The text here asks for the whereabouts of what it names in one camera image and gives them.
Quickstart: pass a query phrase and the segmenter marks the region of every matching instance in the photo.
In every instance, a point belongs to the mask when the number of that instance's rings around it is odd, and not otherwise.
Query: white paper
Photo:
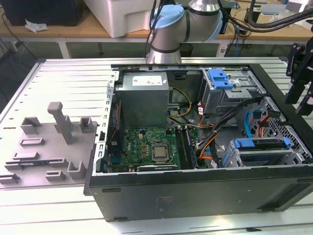
[[[45,23],[32,23],[25,19],[26,24],[25,27],[28,28],[30,31],[37,33],[37,31],[45,31],[48,30],[48,27]]]
[[[133,86],[162,86],[161,76],[134,76]]]

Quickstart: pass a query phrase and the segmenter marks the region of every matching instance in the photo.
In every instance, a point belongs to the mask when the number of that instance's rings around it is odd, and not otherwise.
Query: blue clip
[[[252,139],[249,138],[242,138],[242,139],[235,139],[234,144],[236,148],[253,148],[255,147],[254,142]]]
[[[209,70],[209,77],[215,89],[233,89],[234,86],[229,83],[227,75],[222,69]]]
[[[283,141],[285,142],[285,144],[286,144],[286,146],[287,146],[288,148],[291,147],[291,142],[290,142],[290,140],[289,140],[287,137],[284,137],[284,138],[283,138]]]
[[[234,140],[235,148],[240,148],[240,143],[238,140]]]
[[[223,159],[222,165],[225,164],[225,162],[226,162],[226,160],[227,160],[228,157],[229,157],[229,154],[227,153],[226,156],[225,156],[224,159]]]

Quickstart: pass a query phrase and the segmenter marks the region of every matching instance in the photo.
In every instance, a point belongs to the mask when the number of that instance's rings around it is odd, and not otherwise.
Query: red cable
[[[112,137],[111,137],[109,143],[111,143],[111,141],[113,140],[113,137],[115,136],[116,131],[117,131],[117,127],[118,127],[118,108],[119,108],[119,103],[117,103],[117,105],[116,105],[116,127],[115,127],[115,130],[114,130],[114,132],[113,132],[113,135],[112,135]]]

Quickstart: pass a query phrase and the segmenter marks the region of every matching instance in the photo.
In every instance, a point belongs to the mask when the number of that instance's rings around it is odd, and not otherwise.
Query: yellow wire
[[[168,118],[170,118],[170,117],[171,117],[171,118],[178,118],[178,117],[187,115],[187,114],[190,112],[191,107],[192,107],[192,102],[191,102],[191,100],[188,98],[188,96],[187,96],[182,90],[178,89],[177,87],[173,87],[173,89],[174,89],[174,90],[177,90],[177,91],[179,91],[179,92],[181,92],[181,93],[184,95],[184,97],[187,98],[187,100],[188,100],[188,102],[189,102],[189,108],[188,108],[187,112],[185,112],[185,113],[183,113],[183,114],[169,115],[169,116],[167,116],[167,117],[168,117]]]

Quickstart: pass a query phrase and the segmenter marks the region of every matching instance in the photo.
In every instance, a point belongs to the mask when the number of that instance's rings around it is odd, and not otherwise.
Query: small label
[[[35,165],[33,163],[20,163],[20,165]]]
[[[162,77],[161,76],[134,76],[133,86],[162,86]]]
[[[200,115],[203,115],[203,107],[199,107],[199,108],[198,108],[198,111],[199,111],[199,114],[200,114]]]
[[[215,161],[211,161],[211,166],[213,166],[213,168],[217,168],[217,164],[215,163]]]

